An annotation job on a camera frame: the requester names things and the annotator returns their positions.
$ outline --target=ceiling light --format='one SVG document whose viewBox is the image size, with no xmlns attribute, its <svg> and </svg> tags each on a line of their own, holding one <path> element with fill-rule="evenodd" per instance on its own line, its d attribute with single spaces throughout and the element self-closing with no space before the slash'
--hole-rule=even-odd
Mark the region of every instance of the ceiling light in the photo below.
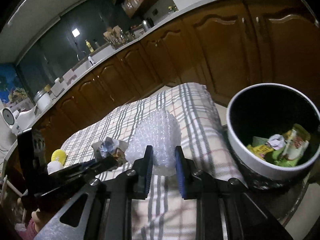
<svg viewBox="0 0 320 240">
<path fill-rule="evenodd" d="M 79 36 L 79 35 L 80 35 L 80 32 L 78 31 L 77 28 L 75 28 L 75 29 L 72 31 L 72 34 L 73 34 L 74 37 L 76 37 L 76 36 Z"/>
</svg>

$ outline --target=ceiling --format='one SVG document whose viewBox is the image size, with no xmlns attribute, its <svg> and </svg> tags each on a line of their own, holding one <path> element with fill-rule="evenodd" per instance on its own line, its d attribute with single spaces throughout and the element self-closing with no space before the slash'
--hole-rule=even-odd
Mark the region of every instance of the ceiling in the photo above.
<svg viewBox="0 0 320 240">
<path fill-rule="evenodd" d="M 30 42 L 82 0 L 26 0 L 0 33 L 0 63 L 16 62 Z"/>
</svg>

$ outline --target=blue poster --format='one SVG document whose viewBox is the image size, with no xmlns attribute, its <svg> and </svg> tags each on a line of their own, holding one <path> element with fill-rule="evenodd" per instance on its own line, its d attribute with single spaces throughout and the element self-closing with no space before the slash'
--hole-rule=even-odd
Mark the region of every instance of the blue poster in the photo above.
<svg viewBox="0 0 320 240">
<path fill-rule="evenodd" d="M 33 107 L 13 64 L 0 64 L 0 99 L 4 107 L 9 107 L 12 112 Z"/>
</svg>

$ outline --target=bubble wrap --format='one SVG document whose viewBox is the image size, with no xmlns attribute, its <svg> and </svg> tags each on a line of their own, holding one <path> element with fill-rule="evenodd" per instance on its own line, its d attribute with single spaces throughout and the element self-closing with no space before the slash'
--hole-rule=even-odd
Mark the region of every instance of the bubble wrap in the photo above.
<svg viewBox="0 0 320 240">
<path fill-rule="evenodd" d="M 125 158 L 131 164 L 143 158 L 147 145 L 153 147 L 153 174 L 171 176 L 175 174 L 174 150 L 181 145 L 181 131 L 177 119 L 168 111 L 156 110 L 137 126 Z"/>
</svg>

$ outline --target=yellow sponge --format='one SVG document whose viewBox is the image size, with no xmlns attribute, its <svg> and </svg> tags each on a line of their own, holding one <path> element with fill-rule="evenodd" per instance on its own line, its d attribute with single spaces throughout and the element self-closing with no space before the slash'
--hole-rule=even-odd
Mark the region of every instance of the yellow sponge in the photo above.
<svg viewBox="0 0 320 240">
<path fill-rule="evenodd" d="M 66 152 L 64 150 L 58 149 L 55 150 L 51 156 L 51 161 L 59 161 L 62 165 L 65 164 L 67 159 Z"/>
</svg>

